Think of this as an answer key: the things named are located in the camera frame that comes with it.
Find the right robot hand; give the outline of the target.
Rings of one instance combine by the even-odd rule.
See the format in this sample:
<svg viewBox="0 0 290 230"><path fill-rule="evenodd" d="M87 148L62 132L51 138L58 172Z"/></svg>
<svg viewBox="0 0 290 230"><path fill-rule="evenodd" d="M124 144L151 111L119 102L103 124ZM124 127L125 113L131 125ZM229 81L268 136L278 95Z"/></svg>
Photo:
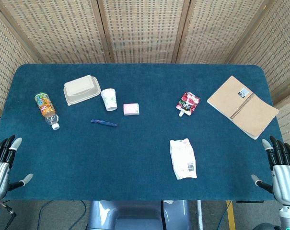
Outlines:
<svg viewBox="0 0 290 230"><path fill-rule="evenodd" d="M285 206L290 206L290 145L270 136L270 141L262 139L262 145L267 153L272 176L269 185L252 174L255 185L273 194L275 199Z"/></svg>

